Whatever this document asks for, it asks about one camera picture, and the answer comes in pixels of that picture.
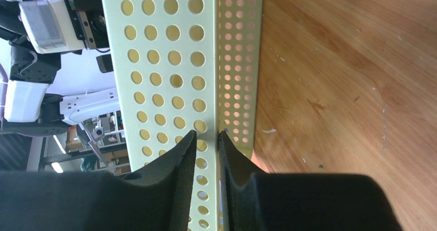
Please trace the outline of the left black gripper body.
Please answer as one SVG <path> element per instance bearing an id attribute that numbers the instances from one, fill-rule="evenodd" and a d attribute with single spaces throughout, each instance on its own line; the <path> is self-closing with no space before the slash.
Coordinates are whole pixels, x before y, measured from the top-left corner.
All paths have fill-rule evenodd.
<path id="1" fill-rule="evenodd" d="M 64 0 L 78 40 L 88 50 L 109 47 L 102 0 Z"/>

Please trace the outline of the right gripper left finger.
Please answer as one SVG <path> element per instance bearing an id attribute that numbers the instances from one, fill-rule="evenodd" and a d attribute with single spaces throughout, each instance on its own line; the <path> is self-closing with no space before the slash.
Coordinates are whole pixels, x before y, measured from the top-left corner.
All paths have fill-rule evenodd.
<path id="1" fill-rule="evenodd" d="M 1 230 L 187 230 L 197 134 L 142 168 L 1 173 Z"/>

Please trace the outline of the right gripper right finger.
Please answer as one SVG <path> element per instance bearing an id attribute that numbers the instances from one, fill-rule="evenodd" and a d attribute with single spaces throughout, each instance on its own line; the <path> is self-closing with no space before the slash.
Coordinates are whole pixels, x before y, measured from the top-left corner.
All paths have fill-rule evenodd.
<path id="1" fill-rule="evenodd" d="M 384 191 L 360 174 L 266 173 L 225 131 L 218 152 L 225 230 L 401 230 Z"/>

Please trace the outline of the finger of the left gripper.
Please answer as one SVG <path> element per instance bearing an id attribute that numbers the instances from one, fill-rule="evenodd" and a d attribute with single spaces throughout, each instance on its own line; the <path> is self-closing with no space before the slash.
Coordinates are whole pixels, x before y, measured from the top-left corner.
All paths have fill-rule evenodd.
<path id="1" fill-rule="evenodd" d="M 113 72 L 113 63 L 110 54 L 97 56 L 96 61 L 101 73 Z"/>

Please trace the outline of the green perforated basket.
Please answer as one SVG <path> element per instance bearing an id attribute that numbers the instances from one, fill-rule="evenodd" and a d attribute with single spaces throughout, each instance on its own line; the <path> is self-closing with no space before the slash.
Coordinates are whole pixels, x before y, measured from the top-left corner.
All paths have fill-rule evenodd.
<path id="1" fill-rule="evenodd" d="M 132 170 L 190 130 L 187 230 L 224 230 L 217 138 L 252 155 L 263 0 L 102 0 Z"/>

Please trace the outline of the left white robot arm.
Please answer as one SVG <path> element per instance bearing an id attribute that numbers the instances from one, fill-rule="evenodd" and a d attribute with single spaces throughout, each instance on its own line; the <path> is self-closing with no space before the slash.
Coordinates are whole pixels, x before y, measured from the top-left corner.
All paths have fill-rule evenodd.
<path id="1" fill-rule="evenodd" d="M 97 50 L 99 70 L 113 71 L 102 0 L 1 0 L 1 38 L 11 47 L 10 71 L 1 69 L 1 131 L 57 135 L 119 108 L 116 88 L 47 92 L 63 54 Z"/>

